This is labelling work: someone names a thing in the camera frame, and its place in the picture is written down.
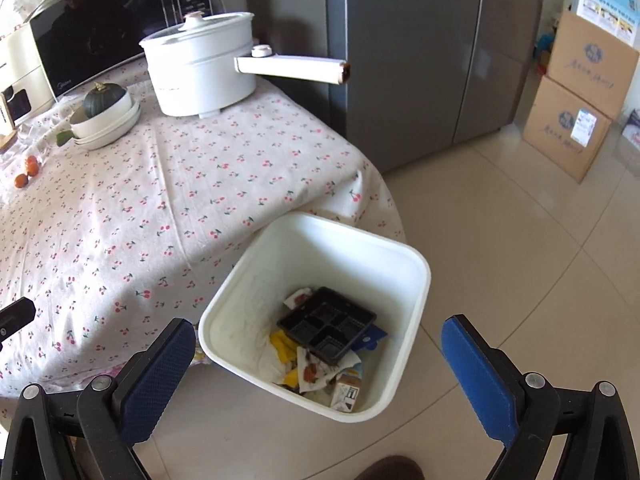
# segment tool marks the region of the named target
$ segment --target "orange fruit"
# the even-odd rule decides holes
[[[24,161],[24,169],[29,176],[36,176],[40,172],[40,166],[38,165],[38,159],[35,156],[30,155]]]
[[[23,188],[28,183],[29,183],[29,177],[26,176],[24,173],[21,173],[20,175],[15,177],[14,186],[17,188]]]

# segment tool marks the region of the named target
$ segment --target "metal screw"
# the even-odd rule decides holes
[[[535,372],[527,374],[527,376],[524,378],[524,381],[529,386],[537,390],[539,390],[546,384],[545,378],[542,375],[537,374]]]
[[[109,386],[111,386],[111,378],[108,375],[101,375],[91,381],[91,387],[96,392],[106,390]]]
[[[602,381],[598,389],[601,394],[607,397],[613,397],[616,394],[616,387],[611,383],[607,383],[607,381]]]
[[[35,384],[30,384],[24,389],[24,391],[22,392],[22,396],[25,399],[33,399],[33,397],[37,396],[39,393],[39,387],[37,387]]]

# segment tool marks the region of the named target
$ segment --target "white electric pot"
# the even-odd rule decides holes
[[[255,90],[255,75],[274,75],[333,84],[347,81],[344,60],[278,56],[268,45],[253,46],[250,12],[185,16],[181,25],[140,42],[163,113],[206,117]]]

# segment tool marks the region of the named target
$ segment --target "brown shoe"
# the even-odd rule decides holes
[[[405,456],[388,456],[369,466],[356,480],[424,480],[422,469]]]

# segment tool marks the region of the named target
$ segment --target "black plastic tray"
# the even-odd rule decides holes
[[[376,320],[376,314],[325,286],[278,322],[300,346],[331,366]]]

